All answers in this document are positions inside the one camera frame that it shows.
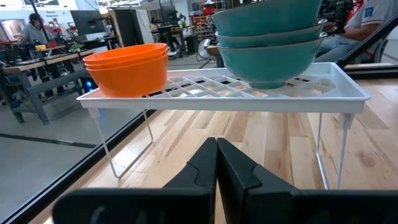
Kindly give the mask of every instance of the computer monitor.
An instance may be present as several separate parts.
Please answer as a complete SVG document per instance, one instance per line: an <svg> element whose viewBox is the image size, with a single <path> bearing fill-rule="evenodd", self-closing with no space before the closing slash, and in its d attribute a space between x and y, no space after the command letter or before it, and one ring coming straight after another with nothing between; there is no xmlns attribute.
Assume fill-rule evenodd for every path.
<svg viewBox="0 0 398 224"><path fill-rule="evenodd" d="M73 20L79 35L95 34L105 32L102 16L96 10L72 10Z"/></svg>
<svg viewBox="0 0 398 224"><path fill-rule="evenodd" d="M163 25L177 25L177 11L174 6L162 6Z"/></svg>

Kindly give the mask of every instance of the orange bowl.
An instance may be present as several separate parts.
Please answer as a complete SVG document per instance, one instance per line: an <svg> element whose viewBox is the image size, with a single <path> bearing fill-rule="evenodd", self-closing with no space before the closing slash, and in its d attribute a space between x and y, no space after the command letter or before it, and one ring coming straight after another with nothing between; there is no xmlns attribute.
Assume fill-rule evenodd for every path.
<svg viewBox="0 0 398 224"><path fill-rule="evenodd" d="M139 59L133 59L127 62L121 62L121 63L107 63L107 64L101 64L101 65L86 65L86 68L88 69L94 69L94 70L102 70L102 69L109 69L109 68L116 68L116 67L124 67L127 65L134 65L137 63L143 63L143 62L148 62L150 60L162 57L167 55L167 49L165 49L163 52L159 53L159 54L155 54L155 55L151 55L148 57L144 57L144 58L139 58Z"/></svg>
<svg viewBox="0 0 398 224"><path fill-rule="evenodd" d="M159 54L167 49L167 44L142 44L121 49L108 50L83 58L86 65L102 65L128 62L143 57Z"/></svg>
<svg viewBox="0 0 398 224"><path fill-rule="evenodd" d="M118 68L87 69L104 95L109 97L140 97L165 85L167 56L148 62Z"/></svg>

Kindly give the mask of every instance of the shelf rack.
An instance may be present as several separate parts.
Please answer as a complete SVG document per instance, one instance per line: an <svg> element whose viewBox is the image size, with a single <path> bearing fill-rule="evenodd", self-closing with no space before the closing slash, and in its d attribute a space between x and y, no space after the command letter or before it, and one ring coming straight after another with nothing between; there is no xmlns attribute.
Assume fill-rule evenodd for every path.
<svg viewBox="0 0 398 224"><path fill-rule="evenodd" d="M100 89L77 98L96 120L111 167L112 159L97 121L99 108L315 112L320 114L317 159L324 186L329 189L319 149L322 113L339 113L343 140L336 188L340 187L347 132L355 114L362 113L365 101L370 96L335 63L314 63L297 78L288 80L286 86L273 90L253 89L232 75L227 68L168 71L167 76L167 83L162 89L141 98L110 98L104 96ZM152 144L151 131L150 136L152 140L140 156ZM117 175L113 169L115 177L120 178L138 159L139 156L121 175Z"/></svg>

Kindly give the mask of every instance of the teal bowl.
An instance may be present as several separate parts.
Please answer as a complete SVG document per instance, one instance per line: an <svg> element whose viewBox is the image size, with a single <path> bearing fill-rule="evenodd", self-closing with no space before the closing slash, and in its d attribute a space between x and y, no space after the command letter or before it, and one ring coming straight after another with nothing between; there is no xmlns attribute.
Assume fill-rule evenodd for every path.
<svg viewBox="0 0 398 224"><path fill-rule="evenodd" d="M317 25L288 32L249 36L223 36L216 32L216 37L223 47L259 47L295 43L317 39L326 21L320 19Z"/></svg>
<svg viewBox="0 0 398 224"><path fill-rule="evenodd" d="M310 27L317 23L322 0L266 0L212 15L219 35L245 36Z"/></svg>
<svg viewBox="0 0 398 224"><path fill-rule="evenodd" d="M314 61L323 38L285 45L232 48L217 45L228 70L253 88L273 89L303 73Z"/></svg>

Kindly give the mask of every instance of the desk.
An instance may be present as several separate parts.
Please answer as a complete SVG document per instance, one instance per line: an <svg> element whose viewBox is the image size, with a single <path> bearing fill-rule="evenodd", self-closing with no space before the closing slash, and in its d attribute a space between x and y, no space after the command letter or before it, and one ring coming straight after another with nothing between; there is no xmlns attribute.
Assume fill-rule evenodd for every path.
<svg viewBox="0 0 398 224"><path fill-rule="evenodd" d="M89 54L94 53L94 50L86 50L83 52L80 52L81 56L86 56ZM79 57L79 55L77 53L75 54L60 54L60 55L51 55L49 57L46 57L46 61L47 64L53 64L53 63L58 63L58 62L62 62L65 60L70 60L73 58L77 58ZM28 60L28 61L24 61L24 62L20 62L18 63L18 66L13 66L13 67L8 67L8 68L4 68L3 72L4 74L12 74L12 73L17 73L17 72L23 72L23 71L27 71L30 70L32 68L37 68L37 67L41 67L44 66L45 63L44 62L40 62L39 60Z"/></svg>
<svg viewBox="0 0 398 224"><path fill-rule="evenodd" d="M83 52L80 52L81 56L89 55L92 54L94 50L86 50ZM61 55L52 55L49 57L46 57L46 62L47 64L54 64L66 60L70 60L73 58L79 57L78 54L61 54ZM30 112L30 113L36 113L37 116L42 120L44 124L49 124L49 119L43 109L43 106L51 103L55 100L59 100L60 98L63 98L65 96L68 96L74 92L78 92L79 95L82 95L81 89L82 86L80 85L78 79L81 77L88 76L88 73L86 70L82 70L79 72L75 71L70 71L71 74L59 77L53 80L50 80L49 82L41 83L38 85L32 86L30 84L30 81L27 77L26 71L32 69L32 68L38 68L45 66L44 62L39 62L38 60L29 60L20 63L18 66L14 67L8 67L4 68L0 76L0 94L4 97L4 99L7 101L7 104L10 106L10 109L12 113L14 114L15 118L18 120L18 122L23 123L24 119L22 117L22 112ZM12 97L12 94L8 92L7 90L7 85L8 82L5 79L6 77L9 77L10 75L13 75L18 78L18 85L21 85L23 88L24 93L27 95L27 99L30 101L32 108L29 105L25 105L21 103L21 101L15 100ZM64 84L67 84L69 82L74 82L75 87L72 88L71 90L67 90L61 95L54 95L50 97L48 100L45 102L42 102L39 99L38 94L43 93L47 90L51 90L55 87L62 86Z"/></svg>
<svg viewBox="0 0 398 224"><path fill-rule="evenodd" d="M391 110L398 106L388 99L395 97L395 80L358 81L372 98L366 102L363 114L357 115L348 139L347 169L343 171L343 189L396 189L393 172L398 166L394 156L398 139L398 116L383 110L384 103ZM324 145L322 155L328 159L327 174L336 175L338 146L336 114L324 114L322 127ZM272 113L234 111L175 111L159 110L149 118L154 133L154 144L148 148L122 179L113 177L106 156L92 168L87 168L67 192L90 187L160 188L185 166L187 161L208 137L229 139L251 159L275 175L302 189L323 189L315 154L318 117L314 113ZM128 165L126 155L138 154L140 146L150 141L146 123L140 125L109 152L117 168ZM53 204L37 215L32 223L52 224ZM220 192L216 194L215 223L225 223Z"/></svg>

